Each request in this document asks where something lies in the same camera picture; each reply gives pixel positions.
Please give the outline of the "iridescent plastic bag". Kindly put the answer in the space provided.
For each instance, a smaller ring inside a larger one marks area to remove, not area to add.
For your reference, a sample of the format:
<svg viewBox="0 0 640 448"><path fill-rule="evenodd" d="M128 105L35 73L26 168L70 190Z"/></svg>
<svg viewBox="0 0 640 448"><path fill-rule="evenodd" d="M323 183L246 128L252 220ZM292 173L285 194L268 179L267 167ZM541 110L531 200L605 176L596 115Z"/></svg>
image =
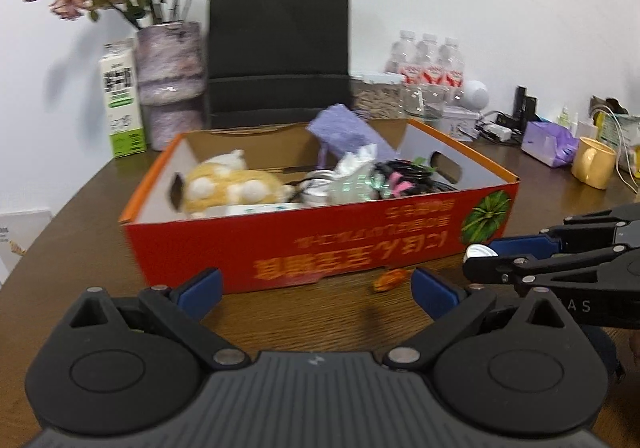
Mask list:
<svg viewBox="0 0 640 448"><path fill-rule="evenodd" d="M376 164L378 146L375 144L346 152L333 170L328 188L329 202L342 205L375 200L380 188L380 183L374 179Z"/></svg>

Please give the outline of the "purple tissue pack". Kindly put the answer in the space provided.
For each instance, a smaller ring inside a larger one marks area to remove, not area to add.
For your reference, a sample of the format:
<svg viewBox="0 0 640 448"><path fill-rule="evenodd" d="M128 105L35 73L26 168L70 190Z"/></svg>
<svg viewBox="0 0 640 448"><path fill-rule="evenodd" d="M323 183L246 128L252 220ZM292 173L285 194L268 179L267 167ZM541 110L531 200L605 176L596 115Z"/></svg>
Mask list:
<svg viewBox="0 0 640 448"><path fill-rule="evenodd" d="M527 123L521 150L549 168L572 164L577 149L578 139L567 128L547 121Z"/></svg>

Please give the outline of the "water bottle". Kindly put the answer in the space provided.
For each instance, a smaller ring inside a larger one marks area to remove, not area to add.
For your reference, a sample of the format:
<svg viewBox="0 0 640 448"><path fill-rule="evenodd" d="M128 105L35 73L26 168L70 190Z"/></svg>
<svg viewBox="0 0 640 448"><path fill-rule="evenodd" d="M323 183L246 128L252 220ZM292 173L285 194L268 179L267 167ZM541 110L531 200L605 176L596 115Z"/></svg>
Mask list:
<svg viewBox="0 0 640 448"><path fill-rule="evenodd" d="M416 60L420 66L420 80L424 85L437 85L442 76L439 62L437 36L424 33L422 40L416 44Z"/></svg>
<svg viewBox="0 0 640 448"><path fill-rule="evenodd" d="M400 74L406 84L419 82L421 67L418 63L416 34L414 32L400 31L399 40L393 44L390 50L390 58L386 61L385 71Z"/></svg>
<svg viewBox="0 0 640 448"><path fill-rule="evenodd" d="M456 38L445 38L444 44L439 47L438 62L440 67L438 84L448 94L455 92L462 86L465 66L459 41Z"/></svg>

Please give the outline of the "water bottle middle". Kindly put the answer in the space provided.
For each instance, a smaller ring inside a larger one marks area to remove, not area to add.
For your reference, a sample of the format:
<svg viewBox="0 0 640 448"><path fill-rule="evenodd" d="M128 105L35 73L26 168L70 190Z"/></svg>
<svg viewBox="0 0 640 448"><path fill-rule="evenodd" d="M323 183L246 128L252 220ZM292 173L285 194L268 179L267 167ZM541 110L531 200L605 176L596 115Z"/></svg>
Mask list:
<svg viewBox="0 0 640 448"><path fill-rule="evenodd" d="M439 62L437 36L424 33L422 40L416 44L416 60L420 66L420 80L424 85L437 85L442 76Z"/></svg>

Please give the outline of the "white wall panel box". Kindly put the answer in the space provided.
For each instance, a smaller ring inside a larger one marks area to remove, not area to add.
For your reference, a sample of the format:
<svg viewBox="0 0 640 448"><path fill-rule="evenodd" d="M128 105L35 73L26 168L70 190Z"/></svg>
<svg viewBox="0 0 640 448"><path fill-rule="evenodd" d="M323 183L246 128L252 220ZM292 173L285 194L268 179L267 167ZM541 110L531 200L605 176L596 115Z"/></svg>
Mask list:
<svg viewBox="0 0 640 448"><path fill-rule="evenodd" d="M51 220L50 210L28 210L1 214L1 264L4 269L1 278L3 280L11 275L15 266L26 255L27 250Z"/></svg>

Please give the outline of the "purple fabric drawstring pouch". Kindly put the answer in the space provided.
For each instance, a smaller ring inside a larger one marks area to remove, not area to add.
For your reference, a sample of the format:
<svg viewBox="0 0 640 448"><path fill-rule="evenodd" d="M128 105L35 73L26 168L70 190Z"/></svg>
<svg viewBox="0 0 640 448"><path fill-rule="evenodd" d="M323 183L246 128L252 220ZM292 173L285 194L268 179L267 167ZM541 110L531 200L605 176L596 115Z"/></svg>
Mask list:
<svg viewBox="0 0 640 448"><path fill-rule="evenodd" d="M396 150L370 125L344 104L334 104L322 110L306 127L319 142L317 166L324 168L328 155L337 160L361 147L376 145L378 160L393 160Z"/></svg>

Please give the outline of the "small white round cap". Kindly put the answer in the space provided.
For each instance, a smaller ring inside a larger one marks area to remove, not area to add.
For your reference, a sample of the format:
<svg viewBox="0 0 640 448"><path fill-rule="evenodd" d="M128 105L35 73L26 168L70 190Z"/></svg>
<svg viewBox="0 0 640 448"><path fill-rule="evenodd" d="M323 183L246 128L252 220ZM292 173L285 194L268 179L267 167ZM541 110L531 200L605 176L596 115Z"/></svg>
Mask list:
<svg viewBox="0 0 640 448"><path fill-rule="evenodd" d="M491 249L489 246L485 246L484 244L474 243L468 246L465 250L463 261L466 263L468 260L472 260L473 258L491 258L497 257L498 253Z"/></svg>

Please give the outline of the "yellow white plush toy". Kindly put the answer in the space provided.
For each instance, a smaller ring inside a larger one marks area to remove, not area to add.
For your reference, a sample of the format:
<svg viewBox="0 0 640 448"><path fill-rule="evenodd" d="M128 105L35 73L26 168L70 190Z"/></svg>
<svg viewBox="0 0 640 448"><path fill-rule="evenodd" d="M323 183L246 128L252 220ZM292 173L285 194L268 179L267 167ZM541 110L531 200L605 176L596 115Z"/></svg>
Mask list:
<svg viewBox="0 0 640 448"><path fill-rule="evenodd" d="M293 194L294 188L275 174L250 170L244 151L234 149L201 162L186 174L181 209L186 214L204 214L218 206L286 203Z"/></svg>

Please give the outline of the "yellow ceramic mug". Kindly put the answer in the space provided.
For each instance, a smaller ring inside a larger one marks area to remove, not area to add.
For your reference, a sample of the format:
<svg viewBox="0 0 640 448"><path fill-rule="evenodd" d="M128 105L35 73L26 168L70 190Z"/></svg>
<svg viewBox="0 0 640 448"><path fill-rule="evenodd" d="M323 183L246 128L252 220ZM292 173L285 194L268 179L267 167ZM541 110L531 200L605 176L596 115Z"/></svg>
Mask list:
<svg viewBox="0 0 640 448"><path fill-rule="evenodd" d="M588 137L579 138L570 172L583 184L599 190L608 188L616 165L616 151Z"/></svg>

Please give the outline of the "white round disc device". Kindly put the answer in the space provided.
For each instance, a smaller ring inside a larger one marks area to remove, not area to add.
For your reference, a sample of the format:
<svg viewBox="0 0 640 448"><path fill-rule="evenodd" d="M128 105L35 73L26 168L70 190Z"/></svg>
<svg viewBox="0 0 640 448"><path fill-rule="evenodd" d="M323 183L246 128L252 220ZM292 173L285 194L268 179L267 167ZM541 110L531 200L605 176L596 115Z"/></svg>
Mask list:
<svg viewBox="0 0 640 448"><path fill-rule="evenodd" d="M305 175L299 183L300 200L304 205L318 208L330 202L329 191L334 182L334 171L320 170Z"/></svg>

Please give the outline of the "white floral tin box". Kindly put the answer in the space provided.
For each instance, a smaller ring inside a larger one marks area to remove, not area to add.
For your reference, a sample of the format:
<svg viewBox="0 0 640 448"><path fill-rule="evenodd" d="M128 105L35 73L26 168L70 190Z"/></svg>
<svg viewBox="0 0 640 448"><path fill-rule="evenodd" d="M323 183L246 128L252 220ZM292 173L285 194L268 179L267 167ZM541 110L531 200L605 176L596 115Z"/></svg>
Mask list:
<svg viewBox="0 0 640 448"><path fill-rule="evenodd" d="M458 106L445 106L435 127L459 142L472 142L478 136L476 122L479 118L480 112Z"/></svg>

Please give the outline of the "clear glass cup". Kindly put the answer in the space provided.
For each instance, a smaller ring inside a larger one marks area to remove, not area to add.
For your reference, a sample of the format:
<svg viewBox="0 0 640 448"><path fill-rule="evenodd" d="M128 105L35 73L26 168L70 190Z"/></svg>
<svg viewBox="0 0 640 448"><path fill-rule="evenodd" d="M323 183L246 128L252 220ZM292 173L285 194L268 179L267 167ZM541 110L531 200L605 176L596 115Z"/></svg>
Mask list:
<svg viewBox="0 0 640 448"><path fill-rule="evenodd" d="M446 90L440 85L405 84L400 91L400 99L408 116L437 120L444 113Z"/></svg>

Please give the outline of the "clear seed storage container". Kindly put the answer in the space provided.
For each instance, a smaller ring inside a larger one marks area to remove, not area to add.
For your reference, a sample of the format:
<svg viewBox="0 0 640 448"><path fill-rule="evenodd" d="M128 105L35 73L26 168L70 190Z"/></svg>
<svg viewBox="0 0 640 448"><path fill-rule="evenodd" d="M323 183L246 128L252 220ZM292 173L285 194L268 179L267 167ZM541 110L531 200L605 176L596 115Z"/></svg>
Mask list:
<svg viewBox="0 0 640 448"><path fill-rule="evenodd" d="M405 119L402 84L404 77L397 73L354 73L350 78L352 110L366 120Z"/></svg>

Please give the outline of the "purple textured vase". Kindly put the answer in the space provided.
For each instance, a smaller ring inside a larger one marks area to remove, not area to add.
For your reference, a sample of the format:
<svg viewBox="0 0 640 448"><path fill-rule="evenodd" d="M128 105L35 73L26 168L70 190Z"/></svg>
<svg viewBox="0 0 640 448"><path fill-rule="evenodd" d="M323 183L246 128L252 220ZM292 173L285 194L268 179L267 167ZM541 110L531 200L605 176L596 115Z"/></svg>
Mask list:
<svg viewBox="0 0 640 448"><path fill-rule="evenodd" d="M197 22L168 22L140 30L136 66L152 149L163 151L176 136L204 127L206 82Z"/></svg>

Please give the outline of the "white wet wipes canister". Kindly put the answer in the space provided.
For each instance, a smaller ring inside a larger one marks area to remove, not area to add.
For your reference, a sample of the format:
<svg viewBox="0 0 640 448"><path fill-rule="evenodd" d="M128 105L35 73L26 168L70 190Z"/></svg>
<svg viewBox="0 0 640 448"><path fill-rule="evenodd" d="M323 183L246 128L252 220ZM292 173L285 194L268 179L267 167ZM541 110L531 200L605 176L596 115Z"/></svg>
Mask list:
<svg viewBox="0 0 640 448"><path fill-rule="evenodd" d="M304 208L300 203L261 203L261 204L237 204L228 205L226 208L227 216L254 215L265 213L279 213L285 211L295 211Z"/></svg>

